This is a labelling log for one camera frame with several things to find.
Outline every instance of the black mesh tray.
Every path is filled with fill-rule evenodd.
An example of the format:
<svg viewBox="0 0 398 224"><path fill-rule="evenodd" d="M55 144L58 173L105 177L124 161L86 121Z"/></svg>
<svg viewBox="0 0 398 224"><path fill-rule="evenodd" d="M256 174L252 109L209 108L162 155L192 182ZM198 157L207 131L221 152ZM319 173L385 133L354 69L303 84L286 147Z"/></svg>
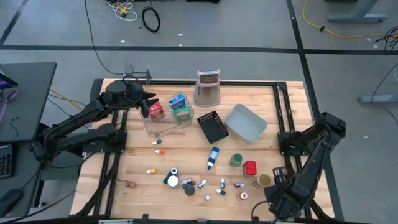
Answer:
<svg viewBox="0 0 398 224"><path fill-rule="evenodd" d="M201 116L198 118L198 122L210 144L229 136L216 111Z"/></svg>

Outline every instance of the computer monitor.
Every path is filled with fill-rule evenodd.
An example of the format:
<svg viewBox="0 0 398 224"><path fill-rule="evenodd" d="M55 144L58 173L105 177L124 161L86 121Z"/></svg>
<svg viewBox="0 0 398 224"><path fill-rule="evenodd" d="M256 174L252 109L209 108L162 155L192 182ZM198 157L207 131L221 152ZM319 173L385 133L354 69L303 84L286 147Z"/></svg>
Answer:
<svg viewBox="0 0 398 224"><path fill-rule="evenodd" d="M17 86L18 83L7 77L6 74L1 70L1 65L0 65L0 90L17 87Z"/></svg>

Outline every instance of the red box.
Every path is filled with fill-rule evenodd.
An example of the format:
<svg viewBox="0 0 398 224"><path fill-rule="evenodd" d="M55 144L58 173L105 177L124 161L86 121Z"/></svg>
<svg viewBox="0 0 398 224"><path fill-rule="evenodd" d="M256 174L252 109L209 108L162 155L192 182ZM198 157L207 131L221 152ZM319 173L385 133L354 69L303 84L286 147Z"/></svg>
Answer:
<svg viewBox="0 0 398 224"><path fill-rule="evenodd" d="M149 108L149 116L153 121L164 118L165 114L163 112L163 107L159 102L156 102Z"/></svg>
<svg viewBox="0 0 398 224"><path fill-rule="evenodd" d="M257 174L257 167L255 161L246 161L243 164L243 176L253 177Z"/></svg>

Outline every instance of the concrete floor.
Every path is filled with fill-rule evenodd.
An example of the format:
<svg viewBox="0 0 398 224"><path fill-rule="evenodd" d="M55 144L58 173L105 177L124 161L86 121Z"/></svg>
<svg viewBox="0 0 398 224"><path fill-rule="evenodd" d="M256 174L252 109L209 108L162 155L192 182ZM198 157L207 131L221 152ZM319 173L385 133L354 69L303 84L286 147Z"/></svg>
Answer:
<svg viewBox="0 0 398 224"><path fill-rule="evenodd" d="M5 30L22 0L0 1L0 33ZM344 35L367 32L384 34L396 26L398 2L380 1L372 12L390 16L384 23L329 24L328 14L355 10L357 3L309 0L307 19ZM319 32L301 18L304 0L294 0L294 10L305 49L382 50L375 37L343 40ZM140 12L149 3L137 2ZM140 29L141 21L126 22L102 1L88 0L88 11L95 43L98 46L178 47L272 47L296 49L292 25L285 1L224 0L221 4L154 1L162 19L158 34ZM90 46L90 33L81 0L29 0L5 45ZM223 79L302 80L304 75L298 54L259 52L156 52L100 51L104 64L123 72L127 64L135 70L149 69L154 78L194 78L198 69L219 68ZM361 95L371 95L398 56L307 54L313 86L320 111L328 111L348 125L347 137L331 156L338 193L346 221L390 223L395 219L398 196L398 151L396 126L382 109L358 105ZM95 53L77 50L0 50L1 63L56 61L52 89L71 99L87 103L93 79L116 77L103 70ZM396 93L397 81L391 75L379 93ZM77 110L55 100L66 112ZM398 115L398 109L388 105ZM53 124L65 119L53 104L47 104L42 122ZM42 201L52 203L76 187L76 180L46 182ZM72 197L56 207L32 217L66 217Z"/></svg>

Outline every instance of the metal grater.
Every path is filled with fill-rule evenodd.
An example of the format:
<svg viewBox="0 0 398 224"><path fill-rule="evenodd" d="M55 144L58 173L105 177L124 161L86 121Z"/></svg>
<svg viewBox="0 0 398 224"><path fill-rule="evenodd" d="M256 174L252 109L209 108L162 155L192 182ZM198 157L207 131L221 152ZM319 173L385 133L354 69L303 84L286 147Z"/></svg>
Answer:
<svg viewBox="0 0 398 224"><path fill-rule="evenodd" d="M198 71L194 102L197 106L220 103L220 70Z"/></svg>

